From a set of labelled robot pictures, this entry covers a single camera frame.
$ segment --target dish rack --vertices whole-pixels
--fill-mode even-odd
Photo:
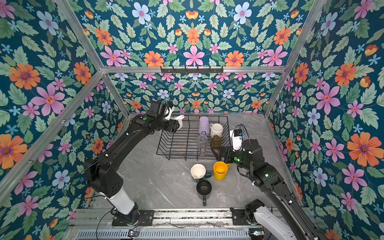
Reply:
[[[197,148],[197,137],[199,136],[199,119],[202,116],[209,118],[209,123],[219,123],[223,126],[223,136],[221,137],[221,147],[211,149],[209,147],[212,137],[208,135],[207,147]],[[170,159],[217,159],[221,155],[221,150],[231,146],[229,136],[229,124],[227,116],[212,115],[186,115],[183,119],[183,127],[175,133],[162,131],[157,155],[165,156]]]

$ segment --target black mug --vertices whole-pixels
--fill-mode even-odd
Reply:
[[[212,185],[207,180],[201,180],[196,185],[197,193],[199,194],[199,198],[203,200],[203,206],[207,205],[207,198],[209,198],[210,193],[212,191]]]

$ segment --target white mug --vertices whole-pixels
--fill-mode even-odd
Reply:
[[[211,123],[209,124],[210,125],[210,128],[211,128],[211,137],[214,137],[215,135],[217,135],[218,137],[222,137],[223,136],[223,126],[219,123]]]

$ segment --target black cable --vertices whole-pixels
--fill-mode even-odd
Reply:
[[[97,237],[97,230],[99,229],[99,225],[100,225],[100,223],[101,223],[101,220],[103,219],[103,217],[105,217],[105,215],[107,215],[108,213],[110,213],[114,208],[115,208],[115,207],[113,207],[111,210],[109,210],[108,212],[106,212],[106,213],[104,214],[104,216],[102,216],[102,217],[100,218],[100,221],[99,221],[99,223],[97,224],[97,227],[96,227],[96,239],[97,239],[97,240],[99,240],[99,238]]]

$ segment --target gray marble surface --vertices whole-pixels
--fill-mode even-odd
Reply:
[[[280,159],[269,124],[262,114],[226,114],[230,129],[237,124],[247,127],[251,138],[256,138],[263,148],[265,161],[285,176],[286,166]],[[161,132],[143,139],[125,158],[118,173],[124,178],[124,190],[139,208],[196,208],[202,207],[197,196],[196,183],[190,175],[191,167],[200,163],[207,171],[213,171],[215,160],[167,160],[156,155]],[[218,181],[211,177],[212,192],[207,207],[244,207],[260,199],[266,206],[272,202],[251,182],[241,176],[232,164],[227,177]],[[90,208],[110,208],[103,198],[95,198]]]

